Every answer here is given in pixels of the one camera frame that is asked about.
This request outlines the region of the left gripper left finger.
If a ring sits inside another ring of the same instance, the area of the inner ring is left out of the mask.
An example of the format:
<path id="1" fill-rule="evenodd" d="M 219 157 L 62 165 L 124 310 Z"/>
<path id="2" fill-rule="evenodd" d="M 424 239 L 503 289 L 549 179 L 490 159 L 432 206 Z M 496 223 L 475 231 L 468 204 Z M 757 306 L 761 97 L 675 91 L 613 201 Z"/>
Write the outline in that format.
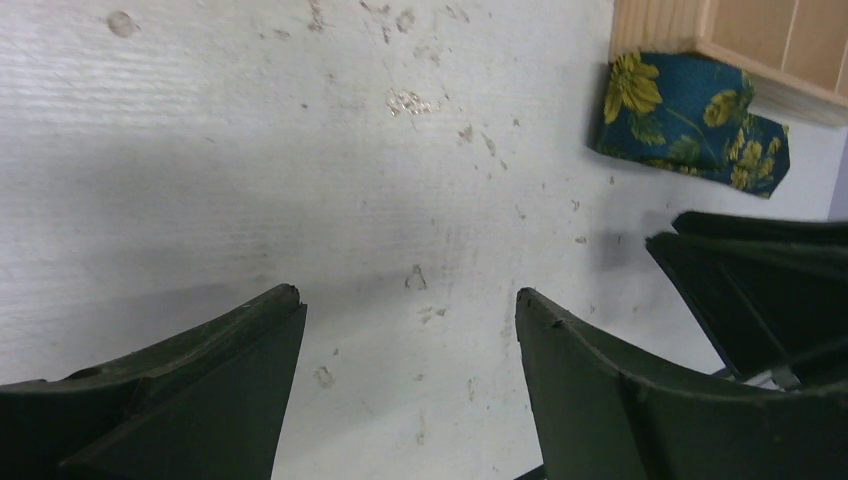
<path id="1" fill-rule="evenodd" d="M 57 381 L 1 389 L 5 479 L 268 479 L 304 335 L 297 288 Z"/>

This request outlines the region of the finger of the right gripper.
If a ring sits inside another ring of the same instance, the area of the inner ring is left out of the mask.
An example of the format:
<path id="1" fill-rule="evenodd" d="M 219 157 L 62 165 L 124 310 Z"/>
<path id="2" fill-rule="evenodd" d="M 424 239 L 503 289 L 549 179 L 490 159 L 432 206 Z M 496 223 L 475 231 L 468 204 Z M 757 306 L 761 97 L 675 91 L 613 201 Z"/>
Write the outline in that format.
<path id="1" fill-rule="evenodd" d="M 846 222 L 687 211 L 645 247 L 733 378 L 846 380 Z"/>

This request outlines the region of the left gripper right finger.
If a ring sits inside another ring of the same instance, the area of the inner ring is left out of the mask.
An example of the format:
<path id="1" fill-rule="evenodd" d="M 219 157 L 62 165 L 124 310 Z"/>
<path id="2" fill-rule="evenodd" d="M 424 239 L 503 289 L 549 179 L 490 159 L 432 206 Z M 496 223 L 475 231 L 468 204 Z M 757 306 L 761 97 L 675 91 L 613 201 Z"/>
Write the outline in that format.
<path id="1" fill-rule="evenodd" d="M 677 365 L 519 290 L 515 325 L 551 479 L 843 479 L 847 386 L 799 392 Z"/>

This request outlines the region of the blue yellow floral tie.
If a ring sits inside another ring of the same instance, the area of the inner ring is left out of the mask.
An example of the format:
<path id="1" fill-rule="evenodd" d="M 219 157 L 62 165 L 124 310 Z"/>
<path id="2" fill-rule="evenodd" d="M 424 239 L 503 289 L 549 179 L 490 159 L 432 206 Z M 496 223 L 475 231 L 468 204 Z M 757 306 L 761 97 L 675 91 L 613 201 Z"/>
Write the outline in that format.
<path id="1" fill-rule="evenodd" d="M 686 54 L 627 53 L 610 65 L 597 153 L 770 198 L 790 169 L 787 126 L 753 114 L 748 72 Z"/>

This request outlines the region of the wooden compartment box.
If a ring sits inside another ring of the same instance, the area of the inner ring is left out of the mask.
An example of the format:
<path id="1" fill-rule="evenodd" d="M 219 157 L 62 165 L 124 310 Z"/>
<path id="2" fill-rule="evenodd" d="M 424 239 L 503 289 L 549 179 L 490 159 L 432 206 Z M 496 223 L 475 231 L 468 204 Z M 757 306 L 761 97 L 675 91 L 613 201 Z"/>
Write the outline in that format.
<path id="1" fill-rule="evenodd" d="M 847 123 L 847 4 L 816 0 L 617 0 L 610 58 L 699 54 L 748 71 L 760 103 Z"/>

